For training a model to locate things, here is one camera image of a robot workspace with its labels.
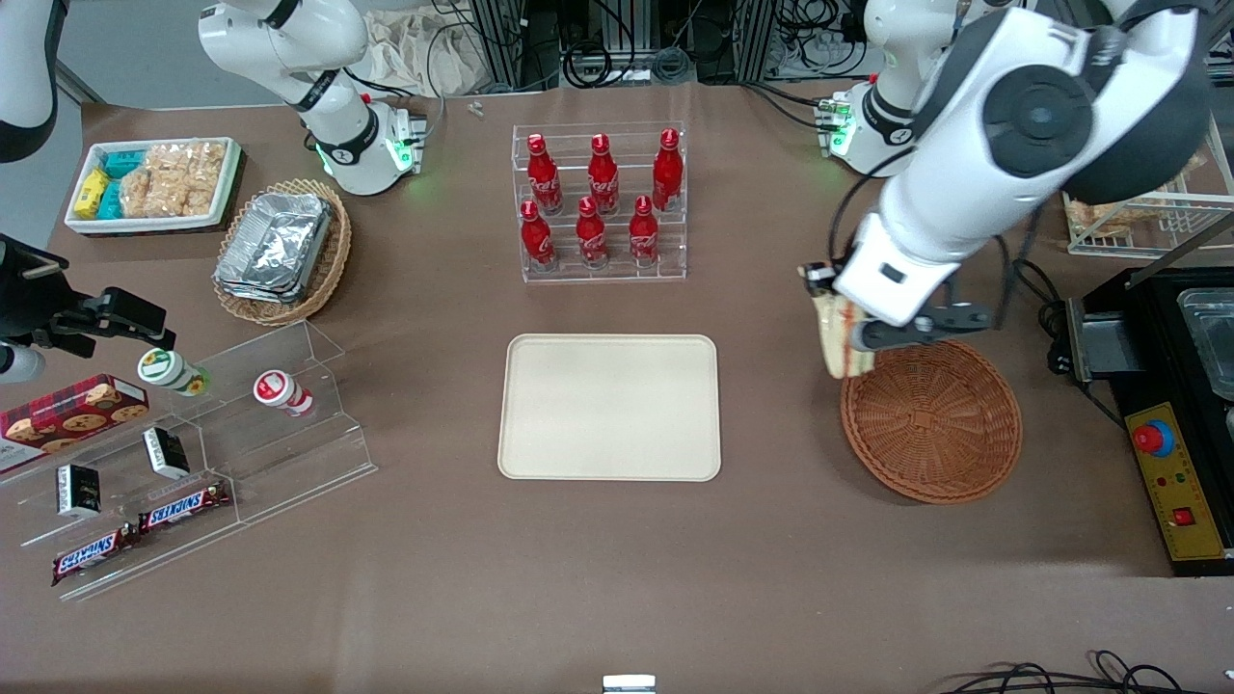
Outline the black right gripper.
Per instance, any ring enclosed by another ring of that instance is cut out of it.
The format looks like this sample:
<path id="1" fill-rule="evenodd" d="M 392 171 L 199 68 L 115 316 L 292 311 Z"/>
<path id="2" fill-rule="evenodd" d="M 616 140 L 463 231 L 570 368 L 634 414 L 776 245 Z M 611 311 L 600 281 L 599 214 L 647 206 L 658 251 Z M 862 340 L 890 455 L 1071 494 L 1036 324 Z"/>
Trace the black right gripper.
<path id="1" fill-rule="evenodd" d="M 97 337 L 126 337 L 159 349 L 173 349 L 176 333 L 167 328 L 167 310 L 122 288 L 97 295 L 67 282 L 69 262 L 1 237 L 1 335 L 19 346 L 93 351 Z"/>

